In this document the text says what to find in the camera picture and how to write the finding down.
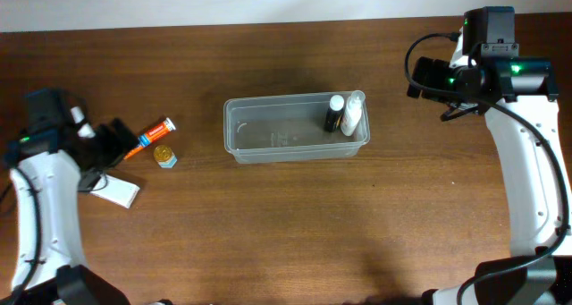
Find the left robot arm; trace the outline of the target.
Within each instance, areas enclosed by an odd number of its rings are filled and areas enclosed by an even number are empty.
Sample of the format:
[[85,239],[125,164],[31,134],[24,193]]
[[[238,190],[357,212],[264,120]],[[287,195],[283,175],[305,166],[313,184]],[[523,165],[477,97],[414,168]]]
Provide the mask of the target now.
[[16,194],[18,258],[4,304],[126,304],[118,288],[88,268],[78,196],[135,147],[118,118],[91,128],[83,100],[63,89],[25,97],[28,124],[9,142],[4,162]]

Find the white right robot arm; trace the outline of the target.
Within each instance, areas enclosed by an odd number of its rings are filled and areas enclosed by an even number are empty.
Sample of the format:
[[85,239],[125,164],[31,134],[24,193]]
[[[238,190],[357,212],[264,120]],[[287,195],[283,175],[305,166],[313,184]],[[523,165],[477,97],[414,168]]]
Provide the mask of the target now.
[[568,304],[571,187],[562,155],[551,62],[523,57],[515,11],[468,11],[449,61],[405,63],[408,95],[444,104],[443,121],[481,115],[495,142],[509,206],[509,256],[477,266],[463,284],[423,293],[424,304]]

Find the dark brown syrup bottle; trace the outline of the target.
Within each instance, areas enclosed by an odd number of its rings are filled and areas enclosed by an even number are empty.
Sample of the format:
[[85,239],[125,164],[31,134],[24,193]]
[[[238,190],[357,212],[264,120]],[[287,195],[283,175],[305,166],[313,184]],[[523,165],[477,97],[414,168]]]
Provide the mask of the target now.
[[343,114],[343,109],[345,105],[345,99],[341,95],[334,95],[330,98],[328,110],[324,120],[324,129],[328,132],[336,131],[341,116]]

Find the white calamine lotion bottle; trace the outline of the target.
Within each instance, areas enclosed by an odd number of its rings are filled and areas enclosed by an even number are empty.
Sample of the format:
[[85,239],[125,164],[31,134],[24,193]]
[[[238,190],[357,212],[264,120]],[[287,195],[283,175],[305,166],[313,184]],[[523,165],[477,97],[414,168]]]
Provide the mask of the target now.
[[345,136],[352,136],[357,128],[363,114],[365,99],[366,95],[361,90],[353,91],[348,97],[340,124],[341,132]]

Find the white green medicine box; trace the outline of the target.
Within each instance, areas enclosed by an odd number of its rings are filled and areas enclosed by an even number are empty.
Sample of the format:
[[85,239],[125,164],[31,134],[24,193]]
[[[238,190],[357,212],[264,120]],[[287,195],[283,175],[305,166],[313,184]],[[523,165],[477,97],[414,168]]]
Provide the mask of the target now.
[[140,187],[134,183],[126,182],[111,175],[102,175],[94,189],[89,193],[121,207],[130,208],[139,190]]

